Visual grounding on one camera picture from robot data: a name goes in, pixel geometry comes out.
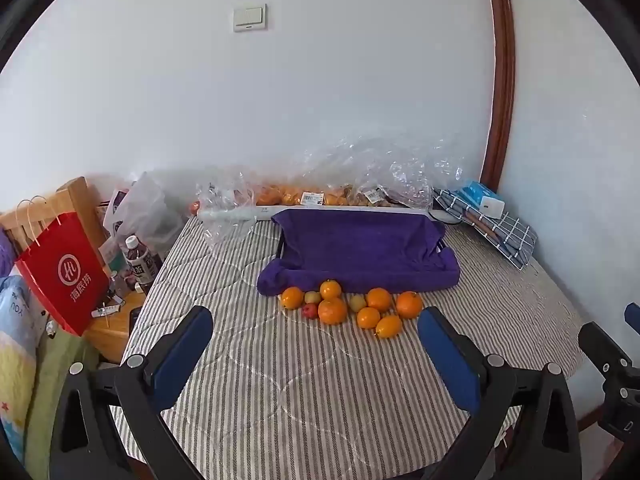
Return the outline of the green towel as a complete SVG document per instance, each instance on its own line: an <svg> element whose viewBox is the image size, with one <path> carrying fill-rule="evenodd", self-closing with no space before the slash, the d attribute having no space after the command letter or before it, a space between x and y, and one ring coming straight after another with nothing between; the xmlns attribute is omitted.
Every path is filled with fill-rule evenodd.
<svg viewBox="0 0 640 480"><path fill-rule="evenodd" d="M49 456L55 413L68 369L75 362L95 370L99 352L84 338L58 330L44 334L37 349L37 373L25 430L24 464L33 479L49 478Z"/></svg>

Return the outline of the small red apple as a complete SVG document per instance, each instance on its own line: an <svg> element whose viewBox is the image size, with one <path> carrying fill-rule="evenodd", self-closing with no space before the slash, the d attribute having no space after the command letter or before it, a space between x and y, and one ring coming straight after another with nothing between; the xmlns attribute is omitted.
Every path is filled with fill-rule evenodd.
<svg viewBox="0 0 640 480"><path fill-rule="evenodd" d="M304 318L308 318L308 320L315 320L318 318L318 304L305 304L302 307L302 315Z"/></svg>

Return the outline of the brown wooden door frame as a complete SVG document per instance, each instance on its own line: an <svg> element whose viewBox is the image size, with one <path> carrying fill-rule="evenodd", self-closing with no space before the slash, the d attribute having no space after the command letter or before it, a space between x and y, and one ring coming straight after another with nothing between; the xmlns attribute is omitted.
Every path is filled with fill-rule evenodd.
<svg viewBox="0 0 640 480"><path fill-rule="evenodd" d="M494 91L480 182L497 192L511 133L516 44L511 0L490 0L490 3L495 39Z"/></svg>

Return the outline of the oval yellow orange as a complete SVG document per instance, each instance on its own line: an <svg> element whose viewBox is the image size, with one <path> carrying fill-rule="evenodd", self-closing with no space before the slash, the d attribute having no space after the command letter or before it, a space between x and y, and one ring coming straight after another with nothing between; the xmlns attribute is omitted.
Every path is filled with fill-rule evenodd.
<svg viewBox="0 0 640 480"><path fill-rule="evenodd" d="M398 315L383 316L375 326L375 335L380 339L390 339L400 334L402 321Z"/></svg>

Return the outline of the blue checked folded cloth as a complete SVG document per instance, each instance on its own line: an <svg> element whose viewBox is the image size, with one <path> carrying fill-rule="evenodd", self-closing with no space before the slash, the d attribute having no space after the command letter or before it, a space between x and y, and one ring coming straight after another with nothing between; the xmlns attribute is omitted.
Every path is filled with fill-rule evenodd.
<svg viewBox="0 0 640 480"><path fill-rule="evenodd" d="M504 212L499 219L491 219L460 196L436 188L434 200L452 218L479 232L514 268L524 269L537 244L535 230L521 218Z"/></svg>

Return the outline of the blue white tissue pack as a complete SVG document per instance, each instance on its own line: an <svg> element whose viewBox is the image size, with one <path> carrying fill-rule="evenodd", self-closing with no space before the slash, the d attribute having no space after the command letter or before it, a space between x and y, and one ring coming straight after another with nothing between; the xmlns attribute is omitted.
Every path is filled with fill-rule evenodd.
<svg viewBox="0 0 640 480"><path fill-rule="evenodd" d="M478 181L472 181L460 188L460 190L457 190L456 195L481 214L484 214L485 217L500 219L504 213L504 207L506 206L504 200Z"/></svg>

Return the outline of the clear plastic bags of fruit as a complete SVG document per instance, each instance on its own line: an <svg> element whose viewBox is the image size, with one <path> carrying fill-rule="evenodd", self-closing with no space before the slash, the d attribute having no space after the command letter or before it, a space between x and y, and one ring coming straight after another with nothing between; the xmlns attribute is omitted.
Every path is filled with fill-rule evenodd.
<svg viewBox="0 0 640 480"><path fill-rule="evenodd" d="M252 183L259 206L300 206L305 193L323 206L426 209L441 188L466 177L462 148L437 136L353 136L298 154Z"/></svg>

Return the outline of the green kiwi fruit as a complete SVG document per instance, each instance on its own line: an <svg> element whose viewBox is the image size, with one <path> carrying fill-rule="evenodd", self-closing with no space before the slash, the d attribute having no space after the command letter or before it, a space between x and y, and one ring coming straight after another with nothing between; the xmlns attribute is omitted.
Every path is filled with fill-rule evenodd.
<svg viewBox="0 0 640 480"><path fill-rule="evenodd" d="M309 292L306 292L304 300L305 304L320 304L320 302L322 301L322 296L320 292L310 290Z"/></svg>
<svg viewBox="0 0 640 480"><path fill-rule="evenodd" d="M367 307L366 297L360 294L353 294L348 298L349 309L354 313L360 312L362 309Z"/></svg>

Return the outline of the colourful patterned blanket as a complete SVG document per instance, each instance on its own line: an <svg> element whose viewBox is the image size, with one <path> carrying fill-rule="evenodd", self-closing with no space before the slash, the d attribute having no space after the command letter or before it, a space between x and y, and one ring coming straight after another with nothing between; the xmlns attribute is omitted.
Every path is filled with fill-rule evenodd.
<svg viewBox="0 0 640 480"><path fill-rule="evenodd" d="M37 348L46 311L24 278L1 279L0 401L1 423L12 451L24 462L25 427L37 371Z"/></svg>

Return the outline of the white wall switch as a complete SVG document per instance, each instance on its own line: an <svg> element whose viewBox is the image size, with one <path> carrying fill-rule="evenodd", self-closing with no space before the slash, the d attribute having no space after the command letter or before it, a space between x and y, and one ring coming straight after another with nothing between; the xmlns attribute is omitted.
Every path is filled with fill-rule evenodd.
<svg viewBox="0 0 640 480"><path fill-rule="evenodd" d="M267 28L268 6L241 6L232 13L232 28L234 32L249 32Z"/></svg>

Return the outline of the white plastic bag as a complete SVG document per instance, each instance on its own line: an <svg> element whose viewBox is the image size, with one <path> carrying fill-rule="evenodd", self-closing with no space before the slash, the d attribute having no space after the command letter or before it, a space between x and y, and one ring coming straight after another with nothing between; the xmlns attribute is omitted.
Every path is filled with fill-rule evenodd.
<svg viewBox="0 0 640 480"><path fill-rule="evenodd" d="M184 226L179 211L171 207L163 189L147 173L125 190L116 190L106 207L103 227L122 249L135 235L164 261Z"/></svg>

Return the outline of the orange mandarin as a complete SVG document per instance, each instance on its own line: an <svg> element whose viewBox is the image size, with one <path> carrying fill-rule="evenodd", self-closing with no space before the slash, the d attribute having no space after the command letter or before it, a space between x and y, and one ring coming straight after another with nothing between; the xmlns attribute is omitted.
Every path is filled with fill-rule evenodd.
<svg viewBox="0 0 640 480"><path fill-rule="evenodd" d="M366 295L367 305L378 312L387 312L393 307L393 296L382 287L370 289Z"/></svg>
<svg viewBox="0 0 640 480"><path fill-rule="evenodd" d="M423 310L423 301L417 292L402 292L396 298L396 311L401 318L412 320Z"/></svg>
<svg viewBox="0 0 640 480"><path fill-rule="evenodd" d="M280 304L286 310L296 310L305 303L305 293L298 287L291 286L280 293Z"/></svg>

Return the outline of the large orange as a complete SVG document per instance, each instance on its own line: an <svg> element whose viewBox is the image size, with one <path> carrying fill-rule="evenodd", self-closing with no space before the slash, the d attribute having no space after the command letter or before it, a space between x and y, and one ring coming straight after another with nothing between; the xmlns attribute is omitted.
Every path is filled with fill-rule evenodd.
<svg viewBox="0 0 640 480"><path fill-rule="evenodd" d="M325 299L318 305L318 318L323 324L341 324L347 317L348 307L341 298Z"/></svg>

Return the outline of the crumpled clear plastic bag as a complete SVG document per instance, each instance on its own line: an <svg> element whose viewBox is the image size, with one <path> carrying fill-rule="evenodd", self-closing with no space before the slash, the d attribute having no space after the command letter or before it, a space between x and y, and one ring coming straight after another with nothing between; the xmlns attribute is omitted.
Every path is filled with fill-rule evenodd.
<svg viewBox="0 0 640 480"><path fill-rule="evenodd" d="M198 218L212 252L244 240L257 220L256 193L250 175L239 167L208 168L196 186Z"/></svg>

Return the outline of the dark drink bottle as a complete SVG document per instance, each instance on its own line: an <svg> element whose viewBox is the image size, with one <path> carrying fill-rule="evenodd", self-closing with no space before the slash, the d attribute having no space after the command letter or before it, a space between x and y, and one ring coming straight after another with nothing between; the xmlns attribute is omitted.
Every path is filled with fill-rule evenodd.
<svg viewBox="0 0 640 480"><path fill-rule="evenodd" d="M158 265L150 248L138 239L137 235L129 235L125 240L125 259L130 266L142 292L147 295L157 277Z"/></svg>

